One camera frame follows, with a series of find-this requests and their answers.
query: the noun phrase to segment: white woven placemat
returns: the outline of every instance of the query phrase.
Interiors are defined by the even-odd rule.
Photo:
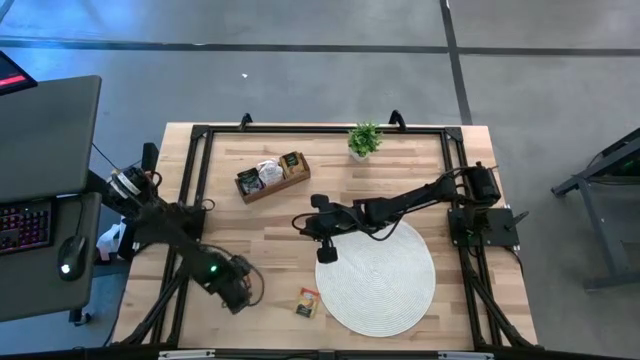
[[[316,261],[316,284],[325,307],[342,325],[384,337],[422,319],[433,299],[436,273],[427,245],[409,224],[400,222],[385,241],[354,232],[334,237],[333,243],[338,261]]]

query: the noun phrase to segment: gray floor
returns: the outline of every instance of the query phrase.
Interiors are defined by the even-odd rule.
[[[640,45],[636,1],[449,5],[460,46]],[[0,37],[446,45],[434,0],[16,0]],[[383,122],[397,108],[410,123],[461,124],[446,54],[2,50],[38,80],[101,75],[95,142],[118,165],[136,161],[142,142],[159,144],[167,121],[239,121],[251,112],[262,122]],[[463,56],[461,64],[473,123],[490,127],[506,198],[531,212],[519,232],[540,344],[639,358],[640,285],[582,290],[582,280],[604,275],[599,248],[579,196],[559,200],[549,192],[640,125],[638,58]],[[110,170],[96,156],[92,168]],[[91,306],[102,321],[85,328],[68,325],[66,314],[0,324],[0,352],[102,344],[117,310],[111,299],[123,284],[115,277],[95,281]],[[45,332],[56,336],[47,340]],[[43,334],[42,341],[17,333]]]

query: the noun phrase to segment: butcher block tabletop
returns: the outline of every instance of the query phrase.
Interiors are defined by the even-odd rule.
[[[159,194],[177,201],[193,123],[167,124],[157,171],[163,182]],[[269,124],[289,126],[291,124]],[[312,124],[340,126],[341,124]],[[467,161],[496,165],[486,126],[461,126]],[[299,235],[291,219],[317,211],[312,194],[334,202],[393,197],[433,182],[445,170],[440,138],[434,135],[384,134],[378,152],[365,162],[351,158],[345,134],[217,133],[214,135],[204,198],[216,203],[207,213],[202,242],[244,255],[265,277],[265,294],[255,307],[236,315],[221,306],[218,295],[207,294],[191,281],[186,297],[179,346],[182,348],[336,349],[336,350],[469,350],[473,348],[458,251],[451,245],[447,225],[450,204],[438,204],[404,217],[424,238],[436,270],[433,302],[422,320],[392,337],[359,335],[340,324],[319,304],[314,318],[296,315],[301,288],[317,290],[318,243]],[[194,164],[189,201],[193,201],[201,141]],[[245,204],[234,183],[236,174],[292,151],[304,154],[311,178],[251,204]],[[451,145],[454,166],[455,147]],[[495,170],[499,181],[498,170]],[[503,206],[503,199],[495,206]],[[128,336],[143,320],[159,294],[166,245],[151,245],[137,255],[120,308],[113,341]],[[494,298],[513,325],[536,343],[527,293],[518,262],[502,248],[486,248]],[[259,282],[252,281],[259,291]],[[487,314],[478,299],[483,335],[490,340]],[[173,318],[168,306],[163,339]]]

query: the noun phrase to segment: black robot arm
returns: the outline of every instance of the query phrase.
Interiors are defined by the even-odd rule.
[[[466,177],[469,184],[464,194],[458,193],[458,188],[465,186],[456,183],[456,178],[460,176]],[[467,222],[471,227],[474,213],[492,206],[500,197],[493,171],[477,163],[476,166],[447,171],[433,183],[405,194],[393,198],[354,200],[350,207],[329,202],[326,195],[316,194],[311,196],[311,206],[317,208],[318,213],[300,214],[292,223],[300,234],[322,242],[322,248],[318,249],[318,260],[331,263],[338,259],[331,240],[333,236],[362,231],[374,240],[386,240],[404,215],[440,202],[452,201],[465,206]],[[302,217],[306,217],[304,228],[295,224]],[[389,225],[393,227],[385,236],[374,235]]]

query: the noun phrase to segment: small package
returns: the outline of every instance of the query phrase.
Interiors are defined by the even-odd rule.
[[[296,314],[306,318],[313,318],[316,315],[320,294],[313,290],[302,288],[298,295],[298,306],[296,306]]]
[[[300,153],[294,151],[280,157],[280,166],[284,169],[284,177],[289,178],[292,175],[303,173],[305,171],[304,164]]]
[[[276,159],[263,161],[256,166],[256,169],[258,169],[260,180],[262,180],[266,186],[282,181],[283,170],[280,165],[278,165],[278,160]]]
[[[240,187],[245,195],[256,193],[264,189],[264,183],[260,180],[258,170],[256,168],[243,171],[238,174]]]

